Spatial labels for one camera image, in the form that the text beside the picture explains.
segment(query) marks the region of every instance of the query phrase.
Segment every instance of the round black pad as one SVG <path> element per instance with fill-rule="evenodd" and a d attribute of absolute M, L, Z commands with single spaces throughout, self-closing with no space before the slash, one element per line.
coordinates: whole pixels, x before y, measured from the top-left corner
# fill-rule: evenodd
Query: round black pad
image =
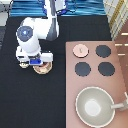
<path fill-rule="evenodd" d="M 75 66 L 75 72 L 79 76 L 87 76 L 91 71 L 89 64 L 86 62 L 79 62 Z"/>
<path fill-rule="evenodd" d="M 112 76 L 115 72 L 114 66 L 109 62 L 100 63 L 98 70 L 103 76 Z"/>
<path fill-rule="evenodd" d="M 106 45 L 99 45 L 96 48 L 96 54 L 100 57 L 106 58 L 111 54 L 111 49 Z"/>

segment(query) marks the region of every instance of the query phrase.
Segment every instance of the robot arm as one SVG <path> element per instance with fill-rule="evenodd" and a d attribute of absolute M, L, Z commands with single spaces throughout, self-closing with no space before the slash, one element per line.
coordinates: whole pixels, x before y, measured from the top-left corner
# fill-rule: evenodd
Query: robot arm
<path fill-rule="evenodd" d="M 41 53 L 38 39 L 53 41 L 59 36 L 55 1 L 46 0 L 45 5 L 48 19 L 27 17 L 16 32 L 19 43 L 16 57 L 18 61 L 32 66 L 53 61 L 53 54 L 50 51 Z"/>

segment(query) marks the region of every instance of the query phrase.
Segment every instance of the black table surface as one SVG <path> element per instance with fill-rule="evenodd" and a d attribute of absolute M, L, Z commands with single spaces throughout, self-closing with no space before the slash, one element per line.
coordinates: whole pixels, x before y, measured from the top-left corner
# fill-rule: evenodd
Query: black table surface
<path fill-rule="evenodd" d="M 67 41 L 111 41 L 107 16 L 58 17 L 59 37 L 40 40 L 53 69 L 39 75 L 15 62 L 16 30 L 25 17 L 10 17 L 0 51 L 0 128 L 66 128 Z"/>

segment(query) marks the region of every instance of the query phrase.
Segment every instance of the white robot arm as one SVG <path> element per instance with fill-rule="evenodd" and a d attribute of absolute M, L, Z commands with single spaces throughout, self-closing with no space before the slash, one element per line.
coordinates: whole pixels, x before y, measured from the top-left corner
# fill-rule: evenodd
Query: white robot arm
<path fill-rule="evenodd" d="M 27 17 L 17 29 L 16 36 L 19 46 L 16 57 L 20 63 L 31 66 L 52 62 L 53 54 L 50 51 L 41 53 L 38 39 L 53 41 L 59 36 L 55 0 L 45 0 L 48 19 Z"/>

